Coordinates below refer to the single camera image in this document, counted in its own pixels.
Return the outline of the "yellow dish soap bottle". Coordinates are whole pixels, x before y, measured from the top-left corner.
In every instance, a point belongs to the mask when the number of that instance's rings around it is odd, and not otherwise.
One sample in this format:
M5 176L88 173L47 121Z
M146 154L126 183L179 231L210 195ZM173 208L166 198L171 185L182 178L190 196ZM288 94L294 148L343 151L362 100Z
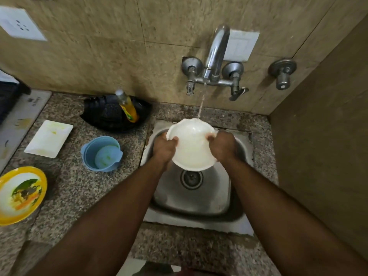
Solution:
M139 115L135 109L135 106L132 103L131 97L127 95L122 89L118 89L115 91L115 95L117 97L118 103L125 113L127 119L131 123L136 123L139 120Z

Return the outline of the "person's left hand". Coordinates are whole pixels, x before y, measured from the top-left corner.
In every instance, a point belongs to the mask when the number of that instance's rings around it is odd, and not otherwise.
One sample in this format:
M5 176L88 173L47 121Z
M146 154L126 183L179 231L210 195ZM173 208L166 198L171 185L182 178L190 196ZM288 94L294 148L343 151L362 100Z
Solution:
M156 137L153 146L153 161L161 171L166 171L176 152L176 147L169 146L166 134L164 132Z

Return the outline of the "sink drain strainer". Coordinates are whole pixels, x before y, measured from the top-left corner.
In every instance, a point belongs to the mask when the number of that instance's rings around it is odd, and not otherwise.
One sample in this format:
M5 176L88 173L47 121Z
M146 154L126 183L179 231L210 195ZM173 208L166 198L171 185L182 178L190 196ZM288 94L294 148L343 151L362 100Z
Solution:
M180 175L180 183L187 190L196 190L203 184L204 176L202 171L183 170Z

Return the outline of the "white switch plate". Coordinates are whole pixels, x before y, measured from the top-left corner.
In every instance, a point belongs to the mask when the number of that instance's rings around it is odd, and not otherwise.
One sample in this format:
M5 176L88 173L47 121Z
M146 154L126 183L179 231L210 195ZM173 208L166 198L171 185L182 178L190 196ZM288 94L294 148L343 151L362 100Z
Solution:
M255 47L260 32L230 30L224 61L247 62Z

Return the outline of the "chrome wall faucet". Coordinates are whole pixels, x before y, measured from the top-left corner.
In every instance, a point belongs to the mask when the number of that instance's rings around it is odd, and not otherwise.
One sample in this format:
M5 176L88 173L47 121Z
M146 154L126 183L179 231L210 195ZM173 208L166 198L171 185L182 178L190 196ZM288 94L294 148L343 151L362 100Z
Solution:
M187 96L194 95L196 84L229 87L230 101L236 101L241 95L249 92L249 88L240 87L244 72L241 62L231 61L222 68L229 38L230 27L225 24L220 25L214 32L205 64L196 57L182 58L182 72L187 77Z

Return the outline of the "blue plastic cup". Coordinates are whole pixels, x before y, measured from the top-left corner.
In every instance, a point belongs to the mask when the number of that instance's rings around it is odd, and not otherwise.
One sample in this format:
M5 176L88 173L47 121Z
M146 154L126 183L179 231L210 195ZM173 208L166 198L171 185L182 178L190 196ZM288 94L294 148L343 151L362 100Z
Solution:
M110 136L100 136L84 144L80 149L84 166L94 172L116 170L123 157L119 142Z

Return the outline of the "white induction cooktop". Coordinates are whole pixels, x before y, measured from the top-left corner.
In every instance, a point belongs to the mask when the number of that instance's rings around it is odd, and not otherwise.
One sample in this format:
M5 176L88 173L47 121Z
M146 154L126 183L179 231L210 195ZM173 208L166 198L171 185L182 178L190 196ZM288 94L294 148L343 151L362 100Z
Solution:
M32 89L22 94L0 124L0 174L52 95L51 91Z

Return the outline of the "chrome wall valve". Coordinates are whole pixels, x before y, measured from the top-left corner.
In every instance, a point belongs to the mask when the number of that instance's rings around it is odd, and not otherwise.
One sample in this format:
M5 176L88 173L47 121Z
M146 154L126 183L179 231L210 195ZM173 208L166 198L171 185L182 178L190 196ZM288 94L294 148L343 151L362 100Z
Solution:
M276 79L276 88L286 90L291 85L290 76L297 70L297 63L292 58L274 61L268 67L268 75Z

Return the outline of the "black tray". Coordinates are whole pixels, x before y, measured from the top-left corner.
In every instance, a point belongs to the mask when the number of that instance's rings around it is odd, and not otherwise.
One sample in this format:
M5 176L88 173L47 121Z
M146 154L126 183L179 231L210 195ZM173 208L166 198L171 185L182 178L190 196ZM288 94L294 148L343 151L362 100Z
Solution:
M150 116L153 105L140 98L130 96L139 115L136 123L130 122L114 94L84 99L84 111L80 115L89 125L109 133L122 134L140 127Z

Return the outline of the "person's right hand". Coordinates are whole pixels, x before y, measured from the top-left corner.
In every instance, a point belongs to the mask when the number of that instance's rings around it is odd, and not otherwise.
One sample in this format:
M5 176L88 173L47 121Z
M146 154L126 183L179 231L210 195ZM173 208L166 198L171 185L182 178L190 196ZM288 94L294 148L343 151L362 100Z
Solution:
M209 142L209 149L213 157L224 164L237 157L237 144L234 135L227 131L219 131L216 138Z

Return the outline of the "yellow rimmed printed plate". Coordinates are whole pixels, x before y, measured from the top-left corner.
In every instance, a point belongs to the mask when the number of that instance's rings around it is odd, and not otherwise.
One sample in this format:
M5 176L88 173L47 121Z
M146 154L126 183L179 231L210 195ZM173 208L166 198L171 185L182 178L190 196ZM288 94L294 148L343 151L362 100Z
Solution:
M29 217L43 202L48 190L45 173L36 167L13 169L0 177L0 226Z

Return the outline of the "person's left forearm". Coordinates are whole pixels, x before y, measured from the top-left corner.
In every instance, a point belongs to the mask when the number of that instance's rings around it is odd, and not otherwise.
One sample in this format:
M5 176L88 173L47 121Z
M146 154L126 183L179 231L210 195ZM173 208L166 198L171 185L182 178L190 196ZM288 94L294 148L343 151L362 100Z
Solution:
M169 161L155 155L116 185L26 276L116 276Z

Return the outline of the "white rectangular plate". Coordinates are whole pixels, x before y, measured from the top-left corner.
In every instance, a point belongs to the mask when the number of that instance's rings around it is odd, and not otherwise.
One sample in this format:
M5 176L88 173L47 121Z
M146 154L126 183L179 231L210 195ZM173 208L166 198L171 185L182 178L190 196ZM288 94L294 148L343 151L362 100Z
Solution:
M54 159L73 129L73 125L45 120L24 152Z

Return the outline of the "person's right forearm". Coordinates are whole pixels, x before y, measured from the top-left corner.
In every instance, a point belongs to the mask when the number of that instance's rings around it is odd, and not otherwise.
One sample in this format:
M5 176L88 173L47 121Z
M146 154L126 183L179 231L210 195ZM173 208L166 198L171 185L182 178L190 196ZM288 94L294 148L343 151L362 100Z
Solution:
M368 262L294 198L235 155L218 159L283 276L368 276Z

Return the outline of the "white scalloped bowl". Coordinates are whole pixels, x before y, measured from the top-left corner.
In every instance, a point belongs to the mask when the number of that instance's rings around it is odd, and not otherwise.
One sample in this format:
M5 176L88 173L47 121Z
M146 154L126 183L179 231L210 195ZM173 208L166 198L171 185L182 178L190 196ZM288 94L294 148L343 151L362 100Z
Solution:
M178 138L172 161L187 171L203 171L213 167L217 160L209 149L208 135L216 136L218 130L198 119L183 119L172 125L167 133L168 140Z

